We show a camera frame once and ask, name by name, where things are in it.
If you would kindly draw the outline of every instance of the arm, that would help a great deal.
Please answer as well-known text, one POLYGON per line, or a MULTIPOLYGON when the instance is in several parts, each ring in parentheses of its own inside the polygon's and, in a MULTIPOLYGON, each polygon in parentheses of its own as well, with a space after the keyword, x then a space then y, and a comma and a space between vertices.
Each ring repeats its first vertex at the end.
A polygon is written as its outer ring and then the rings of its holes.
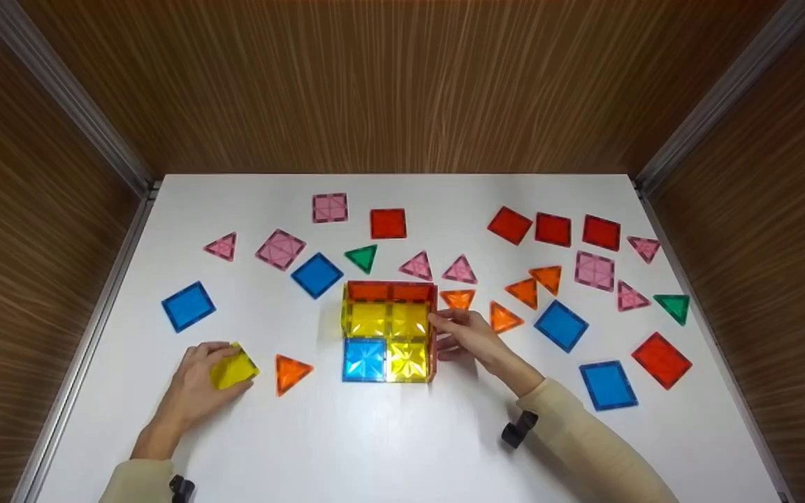
POLYGON ((130 460, 115 468, 99 503, 172 501, 170 458, 183 434, 253 385, 243 380, 216 389, 210 381, 210 368, 239 351, 240 347, 224 342, 202 343, 185 351, 154 418, 138 434, 130 460))
POLYGON ((623 503, 678 503, 648 462, 597 420, 556 380, 545 379, 505 346, 478 312, 446 309, 430 322, 450 336, 437 341, 440 360, 470 354, 518 397, 521 410, 534 411, 533 432, 574 477, 604 500, 623 503))

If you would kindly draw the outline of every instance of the metal frame edge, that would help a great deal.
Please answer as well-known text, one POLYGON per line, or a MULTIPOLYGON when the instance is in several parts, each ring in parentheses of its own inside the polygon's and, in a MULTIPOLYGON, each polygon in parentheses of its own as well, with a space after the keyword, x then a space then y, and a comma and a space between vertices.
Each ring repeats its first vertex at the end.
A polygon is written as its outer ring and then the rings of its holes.
POLYGON ((706 320, 706 315, 704 314, 702 306, 700 306, 700 302, 697 300, 697 294, 691 286, 688 275, 685 274, 685 270, 683 266, 681 266, 675 249, 673 249, 673 245, 671 245, 667 238, 667 233, 664 232, 664 227, 662 227, 658 220, 658 215, 655 213, 654 207, 651 206, 651 202, 646 195, 648 195, 646 192, 642 192, 642 194, 639 195, 639 202, 643 209, 645 209, 648 222, 651 223, 651 227, 658 237, 660 246, 664 249, 665 255, 667 255, 670 267, 673 268, 679 286, 683 289, 683 292, 688 294, 691 298, 694 316, 697 319, 697 327, 700 328, 700 333, 703 334, 706 345, 710 349, 713 361, 716 363, 716 368, 718 368, 719 373, 723 376, 725 386, 728 388, 729 394, 732 395, 736 407, 738 407, 738 413, 741 414, 741 419, 744 420, 744 425, 747 427, 748 433, 750 433, 750 438, 757 448, 757 454, 760 455, 763 465, 766 466, 766 471, 769 473, 769 478, 772 480, 774 489, 776 489, 778 493, 785 494, 785 496, 788 497, 788 503, 793 503, 795 499, 793 499, 791 490, 788 488, 787 481, 785 481, 785 477, 783 477, 782 472, 778 468, 772 451, 769 450, 769 445, 767 445, 763 433, 757 425, 757 420, 754 419, 750 411, 750 405, 747 404, 747 401, 744 400, 744 395, 741 394, 741 389, 738 387, 734 373, 732 373, 732 369, 729 367, 728 363, 726 363, 725 354, 723 354, 719 343, 716 341, 716 334, 713 334, 713 329, 710 328, 710 324, 706 320))
POLYGON ((636 177, 646 194, 664 182, 726 112, 805 31, 805 0, 785 0, 636 177))
POLYGON ((154 181, 153 176, 55 54, 17 0, 0 0, 0 38, 105 157, 111 168, 138 197, 143 198, 154 181))
POLYGON ((145 194, 145 196, 141 203, 138 204, 135 216, 132 217, 132 222, 108 275, 108 280, 105 282, 101 296, 99 296, 99 301, 92 311, 92 317, 89 318, 86 331, 83 332, 80 338, 80 343, 77 345, 76 353, 73 354, 70 367, 68 367, 67 373, 64 375, 64 381, 61 382, 61 388, 58 390, 57 397, 49 410, 48 419, 45 420, 45 424, 36 440, 36 445, 12 494, 12 503, 33 503, 38 499, 42 490, 45 475, 48 474, 48 469, 55 457, 61 434, 64 433, 64 428, 67 426, 67 420, 70 418, 73 405, 80 394, 80 388, 86 377, 86 372, 89 370, 89 364, 92 363, 92 357, 95 356, 95 350, 101 340, 111 309, 114 307, 117 293, 120 291, 120 286, 126 276, 132 255, 136 246, 138 246, 138 240, 141 238, 141 233, 151 209, 154 207, 156 194, 145 194))

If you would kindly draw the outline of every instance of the hand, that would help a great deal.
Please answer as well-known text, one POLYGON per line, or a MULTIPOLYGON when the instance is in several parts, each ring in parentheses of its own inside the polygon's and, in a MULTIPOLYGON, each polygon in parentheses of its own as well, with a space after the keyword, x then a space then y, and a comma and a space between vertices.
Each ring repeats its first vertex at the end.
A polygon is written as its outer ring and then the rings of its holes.
POLYGON ((205 342, 185 350, 154 418, 138 436, 132 458, 172 458, 179 439, 196 424, 253 386, 252 380, 216 389, 210 369, 221 359, 240 353, 227 342, 205 342))
POLYGON ((437 334, 448 337, 437 340, 437 357, 453 360, 469 354, 514 391, 524 397, 545 379, 533 366, 524 362, 476 311, 444 309, 428 315, 437 334))

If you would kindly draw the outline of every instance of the blue square tile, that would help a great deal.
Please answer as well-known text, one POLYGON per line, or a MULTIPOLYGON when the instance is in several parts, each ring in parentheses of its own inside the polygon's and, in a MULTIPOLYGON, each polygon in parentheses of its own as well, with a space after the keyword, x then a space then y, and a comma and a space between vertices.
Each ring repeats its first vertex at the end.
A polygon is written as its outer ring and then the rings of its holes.
POLYGON ((300 284, 313 299, 331 289, 332 284, 344 277, 344 273, 336 268, 325 255, 315 254, 303 266, 291 273, 293 280, 300 284))
POLYGON ((161 303, 176 333, 217 311, 217 306, 213 305, 213 300, 199 281, 173 293, 161 303))
POLYGON ((588 323, 561 302, 555 300, 542 313, 534 327, 553 343, 558 344, 562 350, 565 350, 565 353, 569 353, 585 333, 588 323))
POLYGON ((347 338, 344 344, 344 380, 384 382, 386 340, 347 338))
POLYGON ((581 365, 579 372, 586 382, 595 410, 606 411, 639 404, 619 360, 581 365))

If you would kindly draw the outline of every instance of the green triangle tile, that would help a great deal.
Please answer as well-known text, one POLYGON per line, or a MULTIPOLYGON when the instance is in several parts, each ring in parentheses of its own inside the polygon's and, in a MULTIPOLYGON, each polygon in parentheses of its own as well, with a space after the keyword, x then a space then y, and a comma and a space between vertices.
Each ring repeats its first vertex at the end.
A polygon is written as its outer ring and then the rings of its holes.
POLYGON ((654 296, 654 300, 670 313, 670 316, 675 319, 677 323, 684 327, 685 321, 688 319, 688 296, 654 296))
POLYGON ((375 263, 376 254, 377 245, 368 245, 351 249, 351 251, 345 252, 344 256, 349 258, 349 261, 356 264, 356 267, 365 271, 365 274, 371 274, 371 266, 375 263))

